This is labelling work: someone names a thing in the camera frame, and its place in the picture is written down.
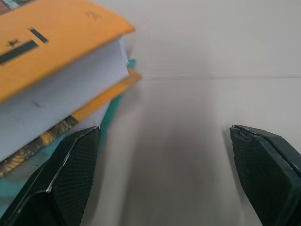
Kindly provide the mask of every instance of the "yellow book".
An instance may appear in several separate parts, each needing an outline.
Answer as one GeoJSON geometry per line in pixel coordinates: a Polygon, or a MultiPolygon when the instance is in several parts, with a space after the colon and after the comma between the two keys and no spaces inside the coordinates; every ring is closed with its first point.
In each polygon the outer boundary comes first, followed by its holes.
{"type": "Polygon", "coordinates": [[[85,106],[68,116],[54,127],[35,138],[32,142],[20,148],[14,154],[9,156],[4,161],[0,162],[0,178],[7,175],[9,172],[20,166],[24,161],[35,155],[39,150],[49,145],[55,139],[68,130],[72,129],[79,122],[94,113],[105,103],[123,93],[125,90],[137,83],[142,77],[133,69],[128,69],[129,76],[117,83],[112,88],[100,94],[85,106]]]}
{"type": "Polygon", "coordinates": [[[86,0],[36,0],[0,16],[0,101],[134,31],[86,0]]]}
{"type": "Polygon", "coordinates": [[[121,36],[132,31],[86,0],[35,0],[0,15],[0,161],[126,78],[121,36]]]}

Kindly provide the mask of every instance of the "textured rubber pad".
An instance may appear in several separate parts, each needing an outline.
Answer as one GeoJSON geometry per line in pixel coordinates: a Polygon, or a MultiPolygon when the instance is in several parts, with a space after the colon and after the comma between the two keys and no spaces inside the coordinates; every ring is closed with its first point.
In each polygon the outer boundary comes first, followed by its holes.
{"type": "Polygon", "coordinates": [[[262,224],[299,225],[300,154],[264,130],[233,126],[230,135],[240,183],[262,224]]]}
{"type": "Polygon", "coordinates": [[[101,131],[65,137],[0,219],[4,226],[79,226],[93,184],[101,131]]]}

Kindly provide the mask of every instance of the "black stripe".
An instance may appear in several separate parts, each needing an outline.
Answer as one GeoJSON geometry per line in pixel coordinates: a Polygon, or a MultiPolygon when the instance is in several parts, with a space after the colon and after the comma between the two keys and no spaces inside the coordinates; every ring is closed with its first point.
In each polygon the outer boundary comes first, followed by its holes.
{"type": "Polygon", "coordinates": [[[38,47],[38,44],[33,40],[30,40],[27,43],[0,55],[0,65],[36,47],[38,47]]]}
{"type": "Polygon", "coordinates": [[[36,29],[29,29],[38,39],[40,39],[42,42],[46,43],[48,42],[48,39],[45,38],[40,32],[38,32],[36,29]]]}

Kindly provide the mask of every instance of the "orange book cover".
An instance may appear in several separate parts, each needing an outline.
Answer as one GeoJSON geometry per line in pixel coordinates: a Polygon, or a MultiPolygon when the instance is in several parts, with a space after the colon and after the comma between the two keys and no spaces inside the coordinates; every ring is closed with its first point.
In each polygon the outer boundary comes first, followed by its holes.
{"type": "Polygon", "coordinates": [[[0,15],[0,101],[132,31],[86,0],[35,0],[0,15]]]}

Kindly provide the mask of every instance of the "book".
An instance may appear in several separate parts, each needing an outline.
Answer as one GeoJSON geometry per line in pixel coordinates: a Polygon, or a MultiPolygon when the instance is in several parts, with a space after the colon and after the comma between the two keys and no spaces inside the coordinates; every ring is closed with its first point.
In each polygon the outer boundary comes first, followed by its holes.
{"type": "MultiPolygon", "coordinates": [[[[64,120],[57,123],[48,131],[42,133],[33,141],[23,146],[15,153],[10,155],[8,158],[0,162],[0,178],[11,172],[18,166],[20,166],[24,161],[35,155],[39,150],[51,144],[61,135],[65,134],[71,128],[74,128],[76,125],[84,121],[90,115],[95,113],[97,115],[96,118],[101,121],[104,117],[106,109],[108,108],[108,105],[105,104],[107,104],[114,97],[123,93],[129,87],[133,86],[142,78],[141,75],[135,70],[129,68],[128,71],[128,77],[117,83],[112,88],[103,92],[102,94],[94,98],[92,101],[87,103],[85,106],[75,111],[73,114],[66,117],[64,120]]],[[[84,123],[82,127],[86,128],[88,124],[90,125],[90,122],[84,123]]]]}
{"type": "MultiPolygon", "coordinates": [[[[131,59],[128,61],[128,67],[134,68],[136,60],[131,59]]],[[[102,150],[104,149],[105,140],[106,140],[106,133],[109,128],[109,125],[114,117],[114,114],[117,110],[119,101],[121,100],[123,94],[119,94],[115,98],[113,98],[110,103],[103,105],[99,110],[92,113],[91,116],[87,117],[84,121],[80,122],[78,125],[73,127],[73,129],[78,130],[79,127],[86,126],[87,121],[91,121],[91,118],[96,120],[101,120],[102,123],[100,124],[101,127],[101,140],[99,144],[99,151],[98,157],[100,156],[102,150]]],[[[45,146],[44,148],[40,149],[37,154],[33,155],[28,160],[24,161],[19,167],[16,167],[14,171],[11,171],[8,177],[0,178],[0,194],[2,199],[5,200],[0,204],[0,217],[6,211],[8,206],[12,203],[15,199],[19,191],[24,186],[27,179],[31,176],[31,174],[38,169],[41,165],[44,164],[45,161],[49,159],[52,155],[54,150],[57,148],[58,144],[62,141],[64,137],[70,134],[72,131],[69,130],[67,133],[58,137],[55,141],[53,141],[50,145],[45,146]]]]}
{"type": "Polygon", "coordinates": [[[128,76],[134,28],[92,2],[31,1],[0,24],[0,161],[128,76]]]}

